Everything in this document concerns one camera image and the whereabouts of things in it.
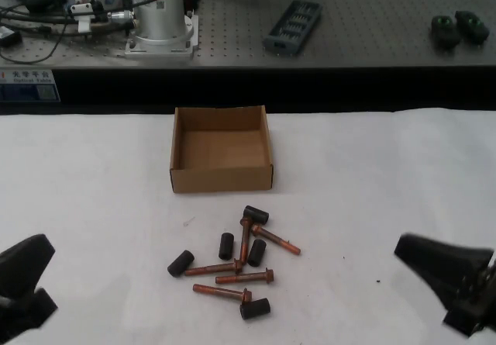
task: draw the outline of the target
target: wire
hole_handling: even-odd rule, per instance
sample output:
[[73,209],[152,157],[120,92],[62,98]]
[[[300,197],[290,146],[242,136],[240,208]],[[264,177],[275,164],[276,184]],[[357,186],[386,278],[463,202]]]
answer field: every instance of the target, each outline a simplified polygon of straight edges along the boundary
[[[78,17],[78,16],[99,16],[101,14],[106,14],[106,13],[112,13],[112,12],[121,12],[123,10],[130,10],[134,8],[138,8],[140,6],[150,4],[151,2],[156,2],[158,0],[145,0],[142,2],[137,2],[136,4],[131,5],[130,7],[121,7],[117,9],[112,9],[112,10],[98,10],[95,12],[83,12],[83,13],[74,13],[72,14],[73,17]],[[9,8],[2,8],[0,6],[0,10],[7,9],[7,12],[10,11],[11,9]],[[39,23],[53,23],[53,24],[65,24],[65,21],[62,21],[61,19],[56,19],[56,18],[50,18],[50,17],[32,17],[32,16],[9,16],[9,15],[4,15],[2,16],[3,18],[6,19],[11,19],[15,21],[24,21],[24,22],[39,22]]]
[[14,64],[38,64],[39,62],[43,62],[44,60],[47,60],[48,58],[52,57],[53,53],[55,53],[56,48],[59,46],[60,41],[62,41],[62,38],[64,37],[65,34],[65,29],[67,28],[67,23],[64,24],[64,28],[62,29],[62,32],[60,33],[57,41],[55,42],[55,45],[53,45],[52,50],[48,53],[46,57],[40,58],[39,60],[13,60],[12,58],[8,58],[2,54],[2,51],[0,50],[0,58],[3,60],[7,60],[9,62],[13,62]]
[[[40,36],[52,36],[52,35],[60,35],[59,33],[52,33],[52,32],[47,32],[47,31],[42,31],[41,28],[30,28],[30,27],[23,27],[23,26],[15,26],[11,25],[10,23],[2,23],[0,22],[0,26],[7,27],[8,29],[14,29],[15,31],[23,31],[25,33],[30,33],[33,35],[40,35]],[[118,25],[105,25],[104,29],[93,29],[92,31],[88,31],[86,33],[65,33],[64,37],[78,37],[78,36],[101,36],[101,35],[108,35],[110,33],[117,33],[119,31],[125,31],[127,29],[133,29],[133,23],[131,21],[125,22],[125,23],[120,23]]]

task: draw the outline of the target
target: cable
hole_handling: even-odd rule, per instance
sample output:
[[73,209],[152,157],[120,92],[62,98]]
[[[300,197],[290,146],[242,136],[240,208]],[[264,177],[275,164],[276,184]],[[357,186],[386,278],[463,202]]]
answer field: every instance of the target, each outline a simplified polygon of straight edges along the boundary
[[2,58],[3,60],[7,60],[9,62],[13,62],[14,64],[38,64],[39,62],[43,62],[44,60],[47,60],[48,58],[52,57],[52,54],[55,52],[56,48],[60,44],[60,41],[62,41],[62,38],[64,37],[66,28],[67,28],[67,23],[64,24],[64,28],[62,29],[62,32],[60,33],[57,41],[55,42],[55,45],[53,45],[52,50],[48,53],[46,57],[40,58],[39,60],[13,60],[12,58],[8,58],[4,56],[0,49],[0,58]]
[[[136,4],[133,4],[131,5],[130,7],[128,8],[125,8],[125,7],[121,7],[121,8],[117,8],[117,9],[112,9],[112,10],[98,10],[96,12],[83,12],[83,13],[74,13],[72,16],[73,17],[78,17],[78,16],[99,16],[101,14],[106,14],[106,13],[113,13],[113,12],[121,12],[122,10],[130,10],[130,9],[134,9],[134,8],[138,8],[140,6],[143,6],[143,5],[146,5],[146,4],[150,4],[151,2],[156,2],[158,0],[145,0],[143,2],[137,2]],[[24,22],[39,22],[39,23],[53,23],[53,24],[65,24],[65,22],[61,21],[61,19],[55,19],[55,18],[47,18],[47,17],[32,17],[32,16],[9,16],[9,15],[5,15],[5,16],[2,16],[3,18],[6,18],[6,19],[11,19],[11,20],[15,20],[15,21],[24,21]]]

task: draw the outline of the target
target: black rubber cylinder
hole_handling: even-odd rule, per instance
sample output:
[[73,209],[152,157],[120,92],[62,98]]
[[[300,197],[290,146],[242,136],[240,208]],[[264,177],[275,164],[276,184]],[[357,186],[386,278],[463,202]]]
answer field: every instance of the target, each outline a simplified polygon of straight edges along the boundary
[[219,258],[221,260],[230,260],[233,256],[234,235],[223,233],[220,237]]
[[269,300],[262,298],[261,300],[241,304],[239,306],[239,312],[241,312],[241,318],[245,320],[268,314],[270,312]]
[[178,258],[174,260],[172,264],[169,265],[167,271],[173,277],[177,278],[179,275],[183,274],[184,271],[188,268],[189,264],[193,262],[195,256],[189,251],[185,250],[182,254],[179,255]]
[[265,225],[269,220],[269,214],[260,209],[256,209],[251,205],[247,205],[243,211],[243,217],[250,217],[254,223]]
[[248,264],[253,267],[260,266],[267,244],[262,239],[255,239],[248,255]]

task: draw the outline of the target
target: metal base plate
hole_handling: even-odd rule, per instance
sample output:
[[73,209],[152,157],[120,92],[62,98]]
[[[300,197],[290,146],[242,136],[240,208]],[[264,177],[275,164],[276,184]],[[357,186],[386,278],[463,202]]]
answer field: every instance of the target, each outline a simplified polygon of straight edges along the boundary
[[192,31],[188,40],[181,40],[175,43],[162,45],[150,45],[147,41],[131,35],[126,44],[126,57],[131,58],[148,58],[148,57],[172,57],[186,58],[193,57],[194,49],[198,47],[198,16],[192,16],[190,19],[184,17],[188,31]]
[[[204,68],[204,67],[434,67],[496,65],[496,0],[304,0],[322,5],[320,20],[301,52],[283,57],[264,49],[267,36],[293,0],[201,0],[198,51],[190,62],[159,57],[124,58],[124,33],[94,39],[66,39],[38,67]],[[433,16],[475,12],[491,34],[481,46],[465,41],[452,52],[430,39]],[[23,45],[2,52],[18,60],[46,56],[56,37],[24,36]],[[15,67],[0,60],[0,66]]]

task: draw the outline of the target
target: open cardboard box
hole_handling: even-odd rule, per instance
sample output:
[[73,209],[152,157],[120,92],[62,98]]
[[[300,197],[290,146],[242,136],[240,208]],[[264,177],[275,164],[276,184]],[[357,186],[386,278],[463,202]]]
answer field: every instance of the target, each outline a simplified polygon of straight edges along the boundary
[[264,106],[176,108],[170,153],[174,192],[269,190],[273,173]]

